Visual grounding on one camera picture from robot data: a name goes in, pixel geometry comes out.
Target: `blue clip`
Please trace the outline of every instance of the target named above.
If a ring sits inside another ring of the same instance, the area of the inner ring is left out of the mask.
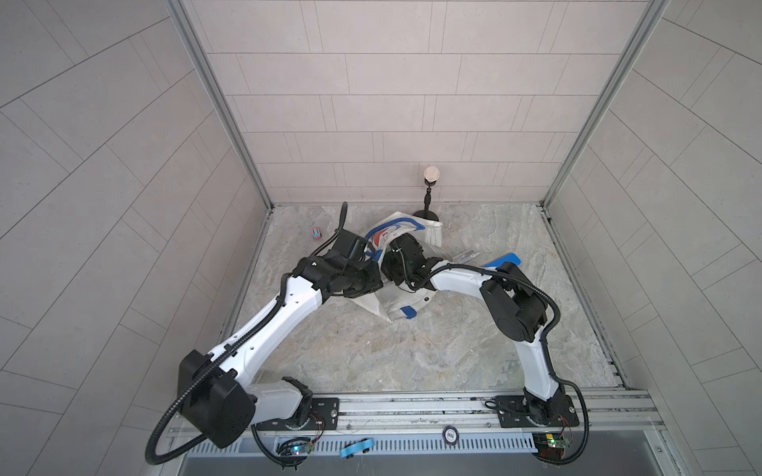
[[[376,445],[376,442],[373,440],[373,438],[366,438],[363,441],[359,443],[354,443],[353,445],[349,445],[346,448],[342,449],[339,453],[342,458],[351,458],[354,453],[367,453],[370,451],[371,448],[373,448]]]

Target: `gray tile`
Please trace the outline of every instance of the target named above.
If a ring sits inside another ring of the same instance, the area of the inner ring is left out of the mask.
[[[455,94],[459,70],[460,55],[347,55],[352,94]]]
[[[689,274],[739,243],[658,157],[648,161],[627,193]]]
[[[140,36],[145,40],[170,85],[180,81],[193,70],[191,58],[171,19],[167,18],[146,28],[140,32]]]
[[[133,45],[135,51],[137,51],[143,64],[146,65],[146,69],[148,69],[149,74],[158,88],[161,89],[162,92],[167,91],[171,85],[169,84],[169,81],[167,81],[166,76],[164,76],[162,69],[158,67],[158,63],[151,54],[151,50],[148,49],[148,45],[146,45],[146,41],[143,37],[141,37],[140,34],[134,35],[129,38],[129,42]]]
[[[193,213],[187,213],[131,307],[168,327],[210,241],[212,235]]]
[[[34,326],[141,189],[105,147],[69,175],[0,241],[0,315]]]
[[[164,5],[151,0],[58,0],[51,5],[90,56],[167,18]]]
[[[82,158],[37,117],[21,99],[6,104],[0,109],[0,112],[68,172],[73,172],[82,163]]]
[[[638,228],[638,231],[635,232],[631,237],[627,239],[627,241],[620,246],[620,253],[622,256],[627,258],[633,251],[638,249],[638,247],[645,242],[645,240],[649,239],[651,235],[656,233],[654,228],[651,226],[651,223],[646,222],[643,226]]]
[[[437,96],[434,130],[509,131],[519,102],[519,96]]]
[[[479,133],[474,162],[540,162],[553,133]]]
[[[522,130],[576,133],[595,96],[535,96]]]
[[[5,366],[30,332],[28,327],[0,318],[0,368]]]
[[[201,136],[203,144],[212,155],[214,164],[219,164],[228,150],[232,147],[232,144],[217,112],[210,114],[201,125],[198,126],[197,132],[198,135]]]
[[[147,185],[202,120],[191,90],[181,81],[128,122],[108,146]]]
[[[24,102],[88,157],[159,92],[132,44],[123,41],[25,94]]]
[[[756,367],[745,350],[736,349],[693,365],[693,372],[699,378],[699,382],[705,383]]]
[[[178,363],[193,349],[212,301],[196,286],[187,288],[133,404],[164,411],[178,390]]]
[[[698,363],[740,347],[658,235],[652,235],[630,254],[627,263],[688,363]]]
[[[201,108],[201,112],[203,112],[205,116],[211,114],[214,110],[214,105],[212,104],[212,100],[209,97],[209,92],[201,83],[201,78],[199,78],[198,71],[189,73],[188,76],[185,77],[185,84],[188,85],[190,91],[193,93],[193,96],[196,98],[196,102]]]
[[[251,213],[248,215],[246,226],[243,229],[243,233],[241,233],[241,238],[239,239],[238,244],[235,246],[233,256],[230,258],[228,269],[225,270],[225,276],[227,276],[231,283],[236,286],[243,284],[244,274],[251,258],[251,252],[254,250],[254,245],[259,238],[259,231],[262,229],[262,222],[267,215],[266,212],[267,210],[261,200],[255,204]]]
[[[225,94],[251,94],[243,76],[238,55],[235,53],[217,53],[207,55],[219,81],[219,86]]]
[[[762,18],[762,5],[753,0],[726,3],[706,0],[687,24],[688,29],[762,62],[762,46],[755,24]]]
[[[762,65],[733,56],[691,108],[719,132],[762,160],[762,136],[755,127],[762,121]]]
[[[582,261],[588,257],[588,252],[584,249],[582,241],[579,239],[579,236],[577,236],[577,232],[574,230],[572,222],[569,221],[561,202],[553,200],[553,203],[550,204],[549,211],[550,216],[553,218],[553,224],[559,231],[559,235],[561,235],[561,239],[563,240],[564,247],[569,255],[572,266],[579,266],[582,264]]]
[[[756,259],[757,257],[741,243],[694,274],[693,281],[699,288],[706,289]]]
[[[644,308],[635,311],[635,314],[625,318],[624,324],[627,326],[627,329],[629,329],[630,332],[634,331],[638,327],[642,326],[643,324],[650,322],[651,319],[654,319],[658,317],[658,314],[656,314],[656,309],[654,309],[654,305],[651,303],[648,303]]]
[[[78,388],[157,256],[117,223],[5,368]]]
[[[136,334],[140,334],[153,343],[162,343],[164,334],[167,331],[162,326],[140,314],[135,309],[129,308],[124,313],[120,321],[124,327],[130,329]]]
[[[247,178],[241,159],[235,153],[235,149],[231,148],[196,197],[215,224],[219,225],[223,220],[235,192]]]
[[[72,32],[61,21],[53,7],[50,6],[47,0],[24,0],[27,7],[34,12],[34,16],[37,20],[43,24],[50,36],[61,46],[61,49],[75,64],[85,61],[88,58],[88,54],[77,43],[77,40],[72,35]]]
[[[553,94],[567,59],[567,55],[463,55],[460,74],[456,72],[457,93]]]
[[[635,70],[679,100],[718,50],[718,44],[662,20],[640,53]]]
[[[348,184],[359,187],[413,187],[419,182],[418,169],[418,164],[412,163],[344,164],[344,177]]]
[[[762,411],[754,404],[762,398],[762,372],[747,370],[723,379],[704,384],[722,418],[730,427],[733,436],[744,450],[756,472],[762,471],[762,454],[754,440],[754,425],[750,422],[762,421]]]
[[[210,53],[309,53],[299,2],[193,2]]]
[[[645,224],[645,217],[603,163],[595,166],[581,187],[617,247]]]
[[[632,338],[690,448],[717,448],[733,442],[728,427],[661,319],[636,329]]]
[[[234,98],[241,114],[243,132],[323,132],[326,130],[320,97],[317,95],[234,96]]]
[[[648,304],[648,296],[643,292],[602,223],[598,222],[590,230],[582,244],[588,250],[595,269],[621,315],[629,316]]]
[[[137,197],[132,208],[168,240],[210,174],[196,146],[186,140]]]
[[[738,446],[700,449],[693,455],[704,471],[751,471],[751,465]]]
[[[145,461],[146,441],[150,435],[148,430],[120,426],[96,476],[136,476]]]
[[[133,207],[127,209],[124,215],[122,215],[122,222],[132,228],[135,233],[140,235],[142,239],[146,240],[146,242],[159,253],[161,253],[164,246],[166,246],[167,240],[165,240],[162,235],[146,221],[146,219],[140,216]]]
[[[297,133],[304,162],[372,162],[372,133]]]
[[[606,286],[600,280],[589,258],[582,261],[582,264],[577,267],[577,272],[582,287],[590,296],[598,318],[603,323],[607,342],[611,343],[619,362],[626,362],[638,356],[638,347],[630,337],[622,317],[616,310],[608,291],[606,291]]]
[[[0,5],[0,104],[74,65],[22,0]]]
[[[190,212],[193,213],[196,218],[201,221],[203,227],[206,228],[211,235],[214,235],[217,232],[216,223],[211,218],[209,218],[207,211],[204,210],[203,207],[198,203],[198,200],[194,200],[190,205]]]
[[[0,404],[0,461],[5,474],[26,474],[61,415]]]
[[[156,424],[161,417],[162,412],[160,411],[130,405],[130,409],[127,410],[127,413],[122,420],[122,426],[151,431],[156,427]]]
[[[588,145],[617,180],[645,147],[610,110],[606,111]]]
[[[440,103],[445,97],[439,96]],[[423,128],[424,96],[333,96],[338,131],[419,131]]]
[[[466,133],[383,133],[383,160],[460,162],[465,143]]]
[[[0,236],[69,174],[0,114]]]
[[[238,290],[239,286],[234,285],[227,278],[223,279],[219,292],[214,298],[214,303],[196,339],[195,349],[199,352],[209,352],[212,347],[218,344],[223,326],[230,316],[231,308],[235,303]]]
[[[431,4],[317,2],[326,53],[428,53]]]
[[[704,127],[701,119],[637,72],[627,75],[611,110],[667,164]]]
[[[571,179],[567,178],[561,187],[559,201],[564,206],[564,210],[567,210],[566,214],[577,231],[593,215],[593,207],[590,206],[577,183]]]
[[[570,55],[553,94],[599,94],[618,55]]]
[[[29,474],[94,474],[157,347],[117,326]]]
[[[762,255],[762,165],[711,127],[673,164],[690,189],[752,250]]]
[[[254,207],[260,203],[262,203],[262,198],[259,197],[254,182],[249,178],[244,179],[239,191],[235,192],[232,203],[241,220],[245,222]]]
[[[23,375],[0,372],[0,403],[62,414],[77,391]]]
[[[555,173],[558,171],[559,165],[553,163],[523,163],[523,162],[511,162],[508,164],[508,169],[505,171],[503,182],[501,185],[514,185],[518,187],[548,187],[555,178]],[[482,175],[479,184],[484,184],[484,177],[490,177],[490,175]]]
[[[219,288],[225,276],[225,270],[235,250],[235,245],[241,238],[245,223],[238,213],[230,206],[219,224],[217,233],[207,248],[206,254],[198,267],[198,273],[206,278],[212,286]]]
[[[551,53],[619,54],[644,2],[570,2]]]
[[[449,3],[442,53],[535,53],[551,7],[539,2]]]
[[[236,56],[250,94],[349,94],[344,55],[242,53]]]
[[[756,260],[704,289],[706,297],[758,365],[762,363],[762,343],[756,338],[760,332],[758,309],[762,304],[759,283],[762,263]]]

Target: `round knob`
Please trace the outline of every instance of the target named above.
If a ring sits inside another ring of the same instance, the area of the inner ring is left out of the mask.
[[[439,169],[433,165],[426,167],[426,170],[424,170],[424,180],[427,182],[436,182],[439,180]]]

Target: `black stand base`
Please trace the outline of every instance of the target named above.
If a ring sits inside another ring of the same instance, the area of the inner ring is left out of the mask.
[[[325,425],[321,424],[322,430],[336,430],[338,422],[338,398],[313,398],[312,399],[312,411],[322,417]],[[307,423],[300,430],[316,431],[318,424],[310,417]],[[259,431],[290,431],[291,429],[286,426],[285,420],[268,420],[261,423],[257,423],[257,430]]]
[[[495,397],[495,403],[498,406],[511,408],[517,412],[526,412],[527,409],[523,404],[524,397],[522,395],[498,395]],[[564,405],[560,408],[559,416],[550,422],[550,427],[562,427],[564,426],[561,417],[566,419],[566,426],[579,426],[579,417],[577,412],[573,411],[574,404],[572,398],[568,395],[564,395]],[[534,426],[532,421],[528,417],[520,417],[510,412],[504,412],[501,414],[498,412],[498,419],[500,420],[500,428],[518,428]],[[538,428],[547,428],[548,426],[538,426]]]
[[[423,218],[424,220],[434,220],[435,222],[439,221],[437,214],[431,210],[418,210],[417,212],[413,213],[413,216]]]

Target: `blue strip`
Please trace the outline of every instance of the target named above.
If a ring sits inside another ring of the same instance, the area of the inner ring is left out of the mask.
[[[413,309],[409,305],[406,305],[404,308],[400,309],[400,311],[402,311],[402,313],[405,315],[405,318],[407,319],[413,319],[415,316],[418,315],[415,309]]]
[[[513,263],[516,266],[520,266],[521,265],[521,260],[515,254],[508,253],[505,256],[499,257],[497,260],[494,260],[491,263],[487,263],[487,264],[485,264],[482,267],[483,268],[496,268],[496,267],[499,267],[503,263]]]

